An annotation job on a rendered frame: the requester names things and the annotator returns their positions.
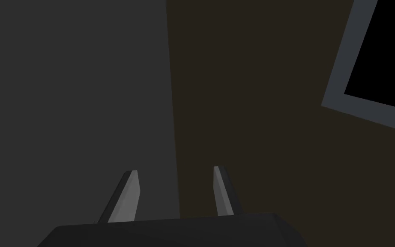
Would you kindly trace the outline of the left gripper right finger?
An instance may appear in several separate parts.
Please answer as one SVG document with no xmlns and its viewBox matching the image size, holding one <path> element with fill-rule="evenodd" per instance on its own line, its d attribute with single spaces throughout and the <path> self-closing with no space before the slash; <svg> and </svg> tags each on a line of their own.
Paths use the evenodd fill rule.
<svg viewBox="0 0 395 247">
<path fill-rule="evenodd" d="M 224 166 L 213 167 L 213 193 L 218 216 L 243 213 L 239 198 Z"/>
</svg>

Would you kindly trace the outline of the grey framed dark window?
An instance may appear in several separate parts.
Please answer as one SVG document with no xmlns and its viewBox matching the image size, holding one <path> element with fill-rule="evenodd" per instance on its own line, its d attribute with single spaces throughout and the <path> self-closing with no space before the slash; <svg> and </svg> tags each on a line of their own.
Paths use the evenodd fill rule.
<svg viewBox="0 0 395 247">
<path fill-rule="evenodd" d="M 353 0 L 321 105 L 395 129 L 395 0 Z"/>
</svg>

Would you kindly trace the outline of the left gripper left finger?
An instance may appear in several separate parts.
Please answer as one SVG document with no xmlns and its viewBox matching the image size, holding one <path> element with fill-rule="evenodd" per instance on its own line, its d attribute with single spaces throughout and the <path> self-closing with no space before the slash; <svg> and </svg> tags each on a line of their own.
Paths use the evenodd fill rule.
<svg viewBox="0 0 395 247">
<path fill-rule="evenodd" d="M 135 220 L 140 197 L 140 183 L 137 170 L 126 171 L 98 223 L 130 222 Z"/>
</svg>

